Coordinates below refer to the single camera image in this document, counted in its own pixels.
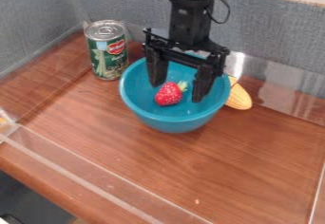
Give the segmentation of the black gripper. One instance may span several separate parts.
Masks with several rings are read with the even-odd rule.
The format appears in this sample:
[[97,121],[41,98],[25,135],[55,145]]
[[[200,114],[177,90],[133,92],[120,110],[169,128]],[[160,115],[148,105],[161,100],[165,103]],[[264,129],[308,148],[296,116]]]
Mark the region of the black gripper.
[[164,84],[169,62],[194,68],[197,73],[193,81],[192,101],[200,103],[210,92],[214,77],[224,74],[231,49],[212,40],[194,46],[185,45],[168,39],[152,28],[146,28],[144,33],[144,52],[150,84],[154,87]]

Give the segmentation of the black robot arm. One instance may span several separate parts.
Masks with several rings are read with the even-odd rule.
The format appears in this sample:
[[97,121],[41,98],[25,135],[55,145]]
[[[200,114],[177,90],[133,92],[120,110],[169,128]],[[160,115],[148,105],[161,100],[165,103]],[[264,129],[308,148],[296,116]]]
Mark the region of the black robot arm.
[[144,30],[150,84],[157,87],[166,81],[169,62],[197,69],[193,80],[192,101],[200,103],[210,93],[217,77],[225,69],[231,49],[218,45],[210,38],[212,22],[225,23],[213,18],[214,0],[170,0],[169,36],[158,35],[152,28]]

